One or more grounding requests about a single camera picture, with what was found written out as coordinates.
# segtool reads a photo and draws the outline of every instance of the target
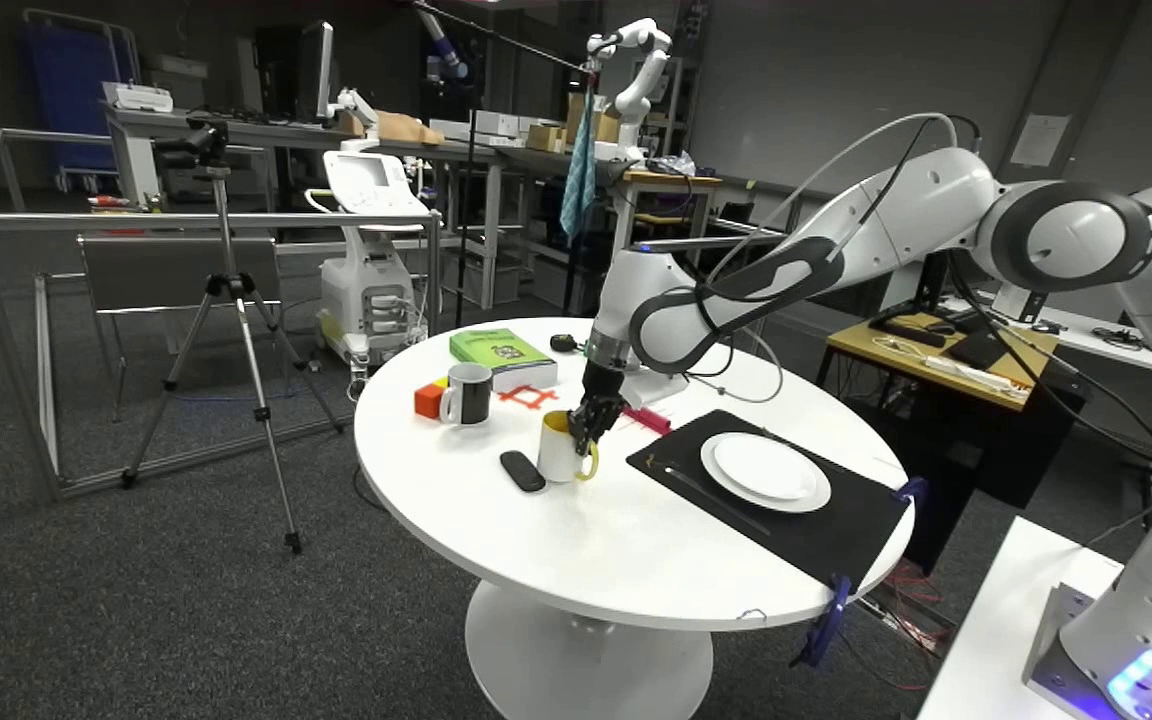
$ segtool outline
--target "black mat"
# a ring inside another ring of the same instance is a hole
[[[781,561],[804,569],[808,576],[815,576],[823,583],[836,583],[838,576],[848,576],[851,583],[860,583],[860,576],[868,573],[874,550],[887,542],[887,535],[905,510],[905,494],[895,494],[892,487],[872,485],[872,479],[864,479],[864,476],[856,476],[856,471],[848,471],[848,466],[838,466],[838,462],[833,462],[808,448],[794,448],[784,437],[773,437],[773,438],[781,438],[781,443],[789,443],[789,448],[794,448],[821,462],[821,471],[833,479],[833,498],[821,510],[804,510],[804,517],[755,508],[755,502],[724,492],[702,471],[700,443],[715,432],[773,437],[773,432],[762,432],[762,429],[755,429],[730,412],[708,412],[708,415],[661,437],[657,443],[632,453],[627,462],[649,471],[651,479],[661,479],[677,494],[693,498],[708,517],[724,519],[740,535],[762,542]]]

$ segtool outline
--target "yellow object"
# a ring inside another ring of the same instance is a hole
[[[915,313],[915,315],[901,315],[895,325],[930,329],[935,315]],[[1054,353],[1054,334],[1028,331],[1028,329],[1002,329],[1002,341],[1010,342],[1010,353],[1023,354],[1028,371],[1043,377],[1046,354]],[[868,358],[874,369],[905,371],[905,377],[938,383],[938,389],[958,393],[958,394],[976,394],[976,401],[1007,406],[1007,412],[1023,412],[1023,402],[1028,402],[1028,394],[1036,389],[1032,389],[1032,377],[1010,354],[1000,354],[987,369],[987,377],[1007,380],[1007,383],[979,383],[979,380],[971,380],[962,371],[944,371],[944,353],[948,349],[911,342],[911,341],[887,334],[887,331],[880,331],[872,325],[851,325],[851,329],[838,329],[838,331],[827,334],[827,353],[860,354],[860,358]]]
[[[545,412],[545,429],[571,437],[571,412]],[[590,479],[599,471],[599,443],[587,443],[587,462],[581,461],[575,479]]]

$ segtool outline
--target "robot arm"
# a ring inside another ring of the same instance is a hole
[[[428,70],[437,84],[443,78],[454,78],[464,84],[467,78],[467,64],[458,59],[458,53],[452,47],[443,24],[428,11],[425,0],[411,0],[416,16],[419,16],[419,26],[437,53],[437,70]]]
[[[884,274],[938,246],[1018,287],[1067,291],[1117,283],[1129,315],[1152,342],[1152,188],[1109,197],[1085,184],[1000,188],[958,148],[926,152],[905,169],[860,181],[823,202],[762,261],[693,280],[667,256],[620,252],[612,261],[587,342],[575,443],[599,438],[620,401],[625,369],[686,371],[708,342],[766,307]],[[1075,713],[1152,716],[1152,535],[1104,601],[1067,621],[1036,653],[1075,695]]]
[[[651,90],[667,67],[667,33],[657,26],[651,16],[614,26],[612,37],[590,33],[585,53],[587,67],[599,70],[620,47],[649,47],[637,78],[614,90],[612,109],[620,115],[620,148],[637,148],[645,115],[651,111]]]

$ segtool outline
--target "computer monitor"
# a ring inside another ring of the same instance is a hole
[[[328,118],[330,90],[337,90],[337,26],[328,21],[316,21],[298,33],[297,115]]]

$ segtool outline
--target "white plate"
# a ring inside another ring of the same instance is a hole
[[[794,448],[753,432],[718,432],[700,443],[702,471],[730,494],[773,510],[821,510],[827,476]]]

